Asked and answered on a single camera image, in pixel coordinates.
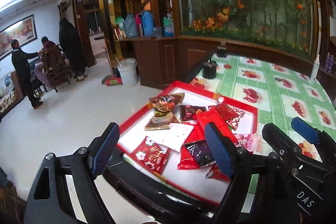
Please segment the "framed painting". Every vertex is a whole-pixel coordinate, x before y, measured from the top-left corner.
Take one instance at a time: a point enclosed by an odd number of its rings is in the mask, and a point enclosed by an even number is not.
[[[0,32],[0,60],[12,52],[12,39],[17,39],[20,46],[37,39],[34,15],[25,17]]]

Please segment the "table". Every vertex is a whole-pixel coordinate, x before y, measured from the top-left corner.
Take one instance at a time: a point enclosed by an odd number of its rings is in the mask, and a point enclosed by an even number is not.
[[[272,149],[263,140],[261,131],[266,123],[273,122],[296,143],[303,138],[290,130],[293,117],[300,114],[313,127],[325,130],[335,139],[335,108],[318,81],[312,83],[305,75],[292,70],[239,56],[218,58],[217,76],[213,80],[202,80],[202,61],[182,79],[185,83],[194,77],[204,83],[204,89],[232,97],[258,108],[258,143],[254,153],[268,155]],[[320,160],[315,148],[306,147],[313,158]],[[160,181],[151,173],[140,172],[141,166],[123,156],[118,149],[104,172],[105,179],[127,200],[153,215],[161,222],[183,223],[190,216],[200,223],[209,221],[216,205],[199,202],[174,187]],[[253,201],[258,176],[253,176],[249,193],[242,212],[248,213]]]

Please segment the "wooden chair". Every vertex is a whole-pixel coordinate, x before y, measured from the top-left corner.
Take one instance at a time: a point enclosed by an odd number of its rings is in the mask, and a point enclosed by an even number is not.
[[[55,45],[53,47],[43,48],[42,61],[44,74],[48,75],[51,80],[51,85],[56,92],[57,86],[70,81],[68,78],[70,68],[66,66],[59,48]]]

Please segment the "wooden counter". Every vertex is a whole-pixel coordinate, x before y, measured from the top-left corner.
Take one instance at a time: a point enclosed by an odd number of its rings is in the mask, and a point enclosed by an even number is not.
[[[163,89],[178,80],[207,54],[216,51],[221,42],[227,53],[279,64],[310,76],[313,62],[270,47],[208,37],[133,38],[141,84]],[[336,77],[320,68],[317,79],[333,101],[336,96]]]

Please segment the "white bucket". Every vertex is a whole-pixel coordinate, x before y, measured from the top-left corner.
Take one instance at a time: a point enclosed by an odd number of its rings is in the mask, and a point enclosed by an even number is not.
[[[137,62],[134,58],[126,58],[118,64],[123,85],[134,86],[138,83]]]

